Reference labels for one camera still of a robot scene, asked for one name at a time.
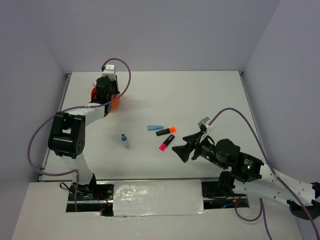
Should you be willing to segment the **black highlighter orange cap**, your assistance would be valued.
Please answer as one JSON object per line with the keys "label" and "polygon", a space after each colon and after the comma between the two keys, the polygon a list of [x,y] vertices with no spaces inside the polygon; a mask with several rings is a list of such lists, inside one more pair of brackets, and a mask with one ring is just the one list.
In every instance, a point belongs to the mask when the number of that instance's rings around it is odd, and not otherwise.
{"label": "black highlighter orange cap", "polygon": [[167,134],[172,134],[175,133],[177,130],[175,127],[170,127],[170,128],[166,128],[166,129],[162,129],[156,132],[157,136],[163,136],[163,135],[167,135]]}

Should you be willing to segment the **blue translucent pen cap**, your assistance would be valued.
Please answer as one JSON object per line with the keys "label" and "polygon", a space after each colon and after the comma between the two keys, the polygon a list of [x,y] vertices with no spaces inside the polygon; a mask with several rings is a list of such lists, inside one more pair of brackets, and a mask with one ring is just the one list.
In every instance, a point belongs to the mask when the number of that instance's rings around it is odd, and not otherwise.
{"label": "blue translucent pen cap", "polygon": [[147,130],[148,131],[160,131],[163,130],[164,126],[163,125],[148,125]]}

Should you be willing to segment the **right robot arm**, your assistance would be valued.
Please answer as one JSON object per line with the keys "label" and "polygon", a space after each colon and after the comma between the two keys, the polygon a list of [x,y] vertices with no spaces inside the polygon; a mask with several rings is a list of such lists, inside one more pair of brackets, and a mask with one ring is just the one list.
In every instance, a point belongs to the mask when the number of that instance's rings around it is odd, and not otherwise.
{"label": "right robot arm", "polygon": [[262,160],[241,152],[241,148],[225,138],[214,143],[210,136],[198,132],[183,137],[185,145],[172,150],[186,163],[202,157],[221,168],[217,190],[223,196],[255,195],[275,201],[296,217],[316,219],[320,215],[318,182],[306,183],[271,168]]}

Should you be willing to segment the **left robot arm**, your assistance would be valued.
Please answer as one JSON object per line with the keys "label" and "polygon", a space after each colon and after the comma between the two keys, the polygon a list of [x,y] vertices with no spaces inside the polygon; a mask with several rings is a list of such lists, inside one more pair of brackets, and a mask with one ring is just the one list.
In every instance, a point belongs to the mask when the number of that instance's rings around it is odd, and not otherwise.
{"label": "left robot arm", "polygon": [[106,117],[112,104],[103,105],[120,94],[117,75],[103,74],[96,80],[91,101],[85,108],[70,112],[59,111],[54,115],[48,148],[59,156],[73,173],[72,181],[78,184],[77,192],[91,200],[97,196],[98,187],[94,173],[89,169],[83,150],[85,148],[86,127]]}

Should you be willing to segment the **orange round divided container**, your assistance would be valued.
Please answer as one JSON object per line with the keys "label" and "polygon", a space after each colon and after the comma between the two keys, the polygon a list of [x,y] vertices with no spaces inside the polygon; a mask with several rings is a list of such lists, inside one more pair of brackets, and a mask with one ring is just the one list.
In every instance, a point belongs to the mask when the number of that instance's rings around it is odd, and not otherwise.
{"label": "orange round divided container", "polygon": [[[120,94],[117,94],[117,93],[115,93],[115,94],[112,95],[112,99],[111,99],[111,100],[114,100],[114,101],[113,101],[111,104],[109,104],[108,106],[106,106],[106,109],[105,109],[105,113],[106,113],[106,114],[109,113],[109,112],[114,111],[114,110],[118,107],[118,105],[120,104],[120,100],[119,100],[119,99],[116,100],[116,98],[117,98],[119,95],[120,95]],[[91,103],[104,104],[103,101],[98,100],[98,94],[97,94],[97,89],[96,89],[96,87],[94,87],[94,88],[92,89],[92,91],[91,91],[91,101],[90,101],[90,102],[91,102]]]}

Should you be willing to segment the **black highlighter pink cap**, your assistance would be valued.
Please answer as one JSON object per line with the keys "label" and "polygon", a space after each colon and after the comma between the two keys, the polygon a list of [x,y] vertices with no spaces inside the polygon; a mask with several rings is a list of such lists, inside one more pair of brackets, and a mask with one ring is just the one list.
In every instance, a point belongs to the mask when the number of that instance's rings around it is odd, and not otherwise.
{"label": "black highlighter pink cap", "polygon": [[159,150],[160,151],[165,151],[166,148],[170,145],[170,143],[175,139],[175,136],[173,134],[171,134],[160,146],[159,146]]}

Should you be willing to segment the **reflective silver front panel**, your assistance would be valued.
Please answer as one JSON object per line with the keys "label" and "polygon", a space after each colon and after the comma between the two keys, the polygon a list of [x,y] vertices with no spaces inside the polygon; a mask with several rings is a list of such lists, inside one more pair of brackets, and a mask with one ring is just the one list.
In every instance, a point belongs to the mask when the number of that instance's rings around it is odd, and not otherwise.
{"label": "reflective silver front panel", "polygon": [[113,189],[112,209],[117,217],[203,214],[201,181],[117,181]]}

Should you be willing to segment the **small blue-capped glue bottle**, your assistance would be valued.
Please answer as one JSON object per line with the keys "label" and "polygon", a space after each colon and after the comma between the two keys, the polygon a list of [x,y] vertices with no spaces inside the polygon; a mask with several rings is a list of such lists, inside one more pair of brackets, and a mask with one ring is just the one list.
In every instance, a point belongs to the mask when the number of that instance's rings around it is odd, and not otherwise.
{"label": "small blue-capped glue bottle", "polygon": [[126,149],[130,148],[129,140],[128,140],[127,136],[124,133],[121,134],[121,142],[122,142],[124,148],[126,148]]}

